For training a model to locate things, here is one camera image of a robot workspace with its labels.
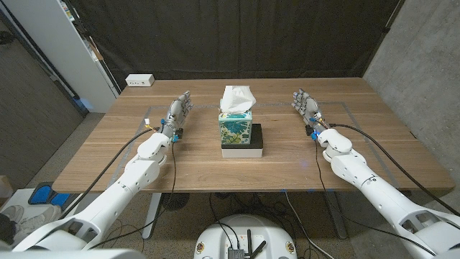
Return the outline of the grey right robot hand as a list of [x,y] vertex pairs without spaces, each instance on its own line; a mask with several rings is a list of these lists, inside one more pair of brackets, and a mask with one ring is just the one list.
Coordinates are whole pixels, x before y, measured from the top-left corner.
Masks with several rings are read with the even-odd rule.
[[321,133],[329,128],[318,102],[308,92],[301,88],[294,92],[292,106],[301,115],[305,124],[316,132]]

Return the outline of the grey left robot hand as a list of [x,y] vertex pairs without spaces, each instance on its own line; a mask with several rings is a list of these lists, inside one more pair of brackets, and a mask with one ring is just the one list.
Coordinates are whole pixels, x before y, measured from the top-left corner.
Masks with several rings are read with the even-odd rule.
[[192,108],[193,103],[190,99],[190,92],[186,91],[171,103],[160,132],[172,138],[175,132],[183,127],[185,118]]

